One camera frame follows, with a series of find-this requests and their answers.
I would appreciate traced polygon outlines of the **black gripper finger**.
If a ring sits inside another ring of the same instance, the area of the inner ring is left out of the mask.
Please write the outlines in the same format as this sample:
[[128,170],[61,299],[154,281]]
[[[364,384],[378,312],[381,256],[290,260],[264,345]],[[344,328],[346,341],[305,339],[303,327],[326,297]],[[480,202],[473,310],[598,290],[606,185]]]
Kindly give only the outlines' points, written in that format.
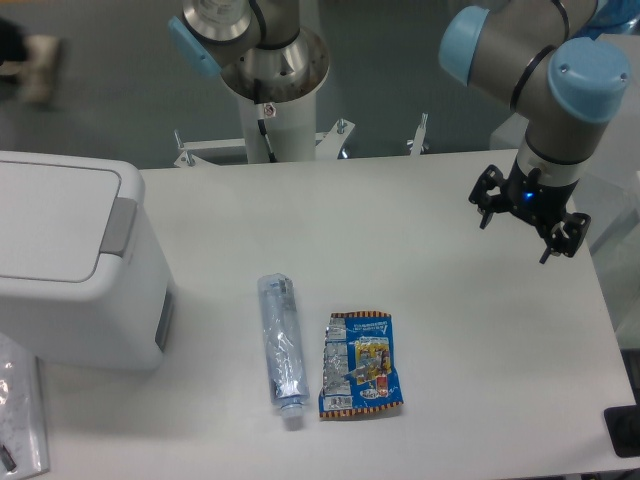
[[565,212],[558,221],[544,221],[538,227],[539,236],[546,245],[539,263],[545,264],[552,256],[573,258],[581,247],[590,224],[591,216],[582,212]]
[[508,181],[495,165],[489,165],[479,176],[469,195],[469,202],[477,207],[481,215],[481,229],[489,225],[494,214],[511,210],[507,190]]

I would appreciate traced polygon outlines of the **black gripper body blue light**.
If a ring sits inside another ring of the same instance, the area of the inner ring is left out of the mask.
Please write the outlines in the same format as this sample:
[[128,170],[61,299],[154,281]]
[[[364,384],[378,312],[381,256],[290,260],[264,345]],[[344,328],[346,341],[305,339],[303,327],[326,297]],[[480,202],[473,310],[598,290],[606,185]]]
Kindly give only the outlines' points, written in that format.
[[501,192],[510,202],[514,216],[534,226],[541,237],[547,237],[564,221],[566,204],[578,182],[554,187],[540,184],[540,177],[535,174],[530,180],[514,162]]

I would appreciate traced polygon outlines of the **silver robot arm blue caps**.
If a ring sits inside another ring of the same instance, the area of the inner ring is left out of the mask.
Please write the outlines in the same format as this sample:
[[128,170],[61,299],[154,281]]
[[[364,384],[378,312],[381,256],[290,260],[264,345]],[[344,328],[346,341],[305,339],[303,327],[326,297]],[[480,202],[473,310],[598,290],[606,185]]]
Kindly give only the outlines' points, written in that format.
[[[513,166],[487,167],[470,196],[484,222],[533,226],[545,256],[577,253],[591,219],[567,203],[617,114],[631,69],[616,46],[580,35],[601,1],[510,1],[462,9],[442,37],[441,68],[507,104],[528,126]],[[186,1],[168,30],[199,74],[236,96],[248,160],[316,160],[315,95],[329,73],[323,40],[296,1]]]

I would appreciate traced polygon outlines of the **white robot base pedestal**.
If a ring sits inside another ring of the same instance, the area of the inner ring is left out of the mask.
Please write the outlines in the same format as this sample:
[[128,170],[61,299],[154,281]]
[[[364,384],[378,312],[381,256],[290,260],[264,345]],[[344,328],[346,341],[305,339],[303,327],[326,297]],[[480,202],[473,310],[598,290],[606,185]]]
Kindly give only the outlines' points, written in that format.
[[286,163],[345,159],[355,124],[338,119],[327,131],[316,129],[316,94],[287,102],[256,104],[237,96],[242,136],[184,141],[174,132],[177,167],[205,164]]

